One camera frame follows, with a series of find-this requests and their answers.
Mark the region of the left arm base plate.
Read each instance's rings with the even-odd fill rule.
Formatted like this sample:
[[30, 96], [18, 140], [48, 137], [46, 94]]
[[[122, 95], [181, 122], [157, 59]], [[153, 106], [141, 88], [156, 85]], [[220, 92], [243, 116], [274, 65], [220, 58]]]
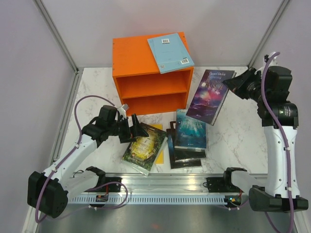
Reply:
[[116, 183], [111, 183], [111, 182], [122, 182], [122, 178], [121, 177], [107, 177], [105, 180], [104, 184], [109, 183], [106, 186], [103, 186], [101, 188], [98, 188], [98, 186], [100, 186], [99, 184], [96, 186], [96, 189], [89, 189], [87, 190], [87, 192], [101, 192], [101, 193], [117, 193], [120, 192], [121, 190], [121, 185], [120, 184], [116, 184]]

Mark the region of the light blue paperback book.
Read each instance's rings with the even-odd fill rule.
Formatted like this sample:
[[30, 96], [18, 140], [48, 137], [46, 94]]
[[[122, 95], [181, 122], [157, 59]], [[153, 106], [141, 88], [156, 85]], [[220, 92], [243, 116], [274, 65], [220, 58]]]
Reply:
[[178, 33], [147, 39], [160, 74], [194, 66]]

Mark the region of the aluminium frame post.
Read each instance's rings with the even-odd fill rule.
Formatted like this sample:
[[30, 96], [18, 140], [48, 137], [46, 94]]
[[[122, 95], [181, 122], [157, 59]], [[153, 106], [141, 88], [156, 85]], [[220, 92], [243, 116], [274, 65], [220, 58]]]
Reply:
[[55, 38], [59, 48], [63, 52], [64, 56], [66, 57], [70, 67], [73, 69], [74, 73], [77, 74], [79, 72], [79, 68], [76, 65], [72, 55], [70, 54], [70, 51], [68, 47], [66, 46], [59, 30], [57, 29], [47, 7], [45, 6], [44, 2], [42, 0], [33, 0], [33, 3], [39, 10], [41, 16], [43, 17], [44, 21], [46, 22], [50, 32], [52, 33], [53, 37]]
[[269, 38], [273, 34], [275, 28], [277, 27], [278, 23], [280, 22], [281, 18], [285, 14], [287, 8], [289, 7], [291, 0], [282, 0], [279, 7], [277, 8], [273, 18], [271, 19], [267, 29], [265, 30], [261, 40], [259, 41], [253, 55], [251, 56], [250, 61], [247, 64], [247, 67], [253, 67], [257, 58], [259, 57], [259, 54], [264, 49], [266, 43], [268, 42]]

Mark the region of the green Alice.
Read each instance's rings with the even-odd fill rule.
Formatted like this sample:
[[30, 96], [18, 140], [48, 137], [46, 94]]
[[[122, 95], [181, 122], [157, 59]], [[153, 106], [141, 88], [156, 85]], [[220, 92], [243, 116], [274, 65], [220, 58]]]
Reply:
[[148, 137], [139, 137], [129, 144], [122, 161], [140, 173], [148, 176], [166, 141], [166, 132], [151, 125], [141, 123]]

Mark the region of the Robinson Crusoe purple book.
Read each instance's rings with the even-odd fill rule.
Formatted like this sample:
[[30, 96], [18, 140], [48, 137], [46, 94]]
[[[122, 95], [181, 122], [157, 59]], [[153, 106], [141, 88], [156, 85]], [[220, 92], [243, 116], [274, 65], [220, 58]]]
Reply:
[[223, 81], [235, 76], [233, 70], [205, 70], [186, 115], [213, 126], [228, 93]]

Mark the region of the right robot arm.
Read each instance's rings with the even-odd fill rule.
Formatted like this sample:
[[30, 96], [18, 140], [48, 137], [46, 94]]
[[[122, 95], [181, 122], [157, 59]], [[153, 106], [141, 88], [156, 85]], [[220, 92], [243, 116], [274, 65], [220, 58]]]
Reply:
[[307, 199], [300, 196], [295, 174], [294, 147], [298, 127], [298, 108], [287, 100], [292, 82], [291, 71], [271, 66], [265, 79], [255, 68], [223, 84], [241, 99], [257, 103], [258, 116], [267, 141], [268, 177], [261, 184], [246, 169], [229, 167], [224, 172], [225, 190], [236, 188], [249, 196], [250, 206], [258, 212], [305, 211]]

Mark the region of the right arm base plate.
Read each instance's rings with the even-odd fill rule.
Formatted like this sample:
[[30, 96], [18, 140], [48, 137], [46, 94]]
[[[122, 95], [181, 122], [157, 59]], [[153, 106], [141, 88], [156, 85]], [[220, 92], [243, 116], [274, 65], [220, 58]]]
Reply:
[[235, 191], [235, 188], [228, 185], [223, 177], [208, 177], [206, 182], [207, 189], [210, 193], [229, 193]]

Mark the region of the right aluminium frame post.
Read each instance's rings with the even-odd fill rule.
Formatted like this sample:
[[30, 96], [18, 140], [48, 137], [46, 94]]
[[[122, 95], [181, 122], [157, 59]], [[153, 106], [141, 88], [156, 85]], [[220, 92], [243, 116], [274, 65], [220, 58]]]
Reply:
[[253, 55], [251, 56], [250, 61], [247, 64], [247, 67], [253, 67], [257, 58], [259, 57], [259, 54], [264, 49], [266, 43], [268, 42], [269, 38], [273, 34], [275, 28], [277, 27], [278, 23], [280, 22], [281, 18], [285, 14], [287, 8], [289, 7], [291, 0], [282, 0], [279, 7], [277, 8], [273, 18], [271, 19], [267, 29], [265, 30], [261, 40], [259, 41]]

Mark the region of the black hardcover book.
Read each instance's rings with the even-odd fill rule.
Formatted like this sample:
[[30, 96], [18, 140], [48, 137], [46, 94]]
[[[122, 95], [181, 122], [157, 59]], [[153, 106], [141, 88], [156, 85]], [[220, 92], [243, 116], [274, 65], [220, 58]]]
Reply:
[[170, 122], [170, 129], [167, 129], [168, 148], [170, 160], [175, 163], [184, 163], [189, 161], [201, 160], [206, 158], [206, 152], [190, 149], [176, 149], [174, 147], [176, 121]]

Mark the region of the left aluminium frame post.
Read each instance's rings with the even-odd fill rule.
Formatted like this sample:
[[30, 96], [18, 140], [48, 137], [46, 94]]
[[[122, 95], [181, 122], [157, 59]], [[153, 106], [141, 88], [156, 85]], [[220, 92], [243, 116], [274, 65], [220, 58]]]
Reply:
[[68, 47], [66, 46], [59, 30], [57, 29], [47, 7], [45, 6], [44, 2], [42, 0], [33, 0], [33, 3], [39, 10], [41, 16], [43, 17], [44, 21], [46, 22], [50, 32], [52, 33], [53, 37], [55, 38], [59, 48], [63, 52], [64, 56], [66, 57], [70, 67], [73, 69], [74, 73], [77, 74], [79, 72], [79, 68], [76, 65], [72, 55], [70, 54], [70, 51]]

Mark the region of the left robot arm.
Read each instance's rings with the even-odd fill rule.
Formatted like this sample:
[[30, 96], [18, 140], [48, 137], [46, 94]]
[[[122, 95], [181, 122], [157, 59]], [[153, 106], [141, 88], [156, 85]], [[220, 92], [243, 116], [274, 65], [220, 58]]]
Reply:
[[27, 203], [52, 218], [59, 217], [68, 201], [85, 191], [103, 191], [106, 187], [105, 172], [90, 166], [80, 175], [74, 175], [78, 166], [111, 136], [117, 136], [121, 143], [135, 142], [148, 137], [148, 133], [132, 115], [129, 126], [126, 110], [104, 105], [99, 115], [85, 125], [71, 149], [50, 167], [39, 173], [33, 172], [28, 179]]

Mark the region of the dark cover bottom book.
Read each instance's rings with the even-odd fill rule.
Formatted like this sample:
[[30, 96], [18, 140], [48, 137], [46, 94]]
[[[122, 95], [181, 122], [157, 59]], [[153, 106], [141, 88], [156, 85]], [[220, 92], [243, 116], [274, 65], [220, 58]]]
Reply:
[[175, 155], [177, 152], [174, 150], [173, 147], [173, 135], [172, 135], [172, 130], [167, 129], [167, 143], [168, 143], [168, 150], [169, 150], [169, 160], [170, 160], [170, 167], [171, 169], [186, 169], [186, 168], [197, 168], [201, 167], [201, 160], [192, 160], [192, 161], [186, 161], [186, 162], [176, 162], [175, 161]]

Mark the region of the blue ocean cover book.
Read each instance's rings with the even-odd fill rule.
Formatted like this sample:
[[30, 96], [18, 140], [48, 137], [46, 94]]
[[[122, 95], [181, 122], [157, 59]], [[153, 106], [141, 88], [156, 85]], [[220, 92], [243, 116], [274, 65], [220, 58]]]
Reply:
[[207, 148], [206, 123], [189, 117], [186, 113], [186, 109], [176, 111], [175, 148], [205, 150]]

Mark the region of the orange wooden shelf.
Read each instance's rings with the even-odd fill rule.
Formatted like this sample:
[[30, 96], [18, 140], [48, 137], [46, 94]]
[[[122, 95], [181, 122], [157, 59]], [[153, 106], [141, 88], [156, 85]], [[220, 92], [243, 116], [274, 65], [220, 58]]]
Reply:
[[112, 40], [112, 77], [129, 115], [174, 112], [187, 105], [194, 68], [160, 74], [149, 38], [152, 35]]

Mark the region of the yellow thin book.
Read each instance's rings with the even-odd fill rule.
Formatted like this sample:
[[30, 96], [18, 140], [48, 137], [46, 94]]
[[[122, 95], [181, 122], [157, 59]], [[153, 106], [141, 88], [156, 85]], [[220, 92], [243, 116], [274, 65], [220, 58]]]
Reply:
[[154, 164], [163, 164], [163, 147], [166, 143], [166, 132], [162, 125], [147, 125], [149, 137], [146, 140], [147, 158], [146, 164], [149, 170]]

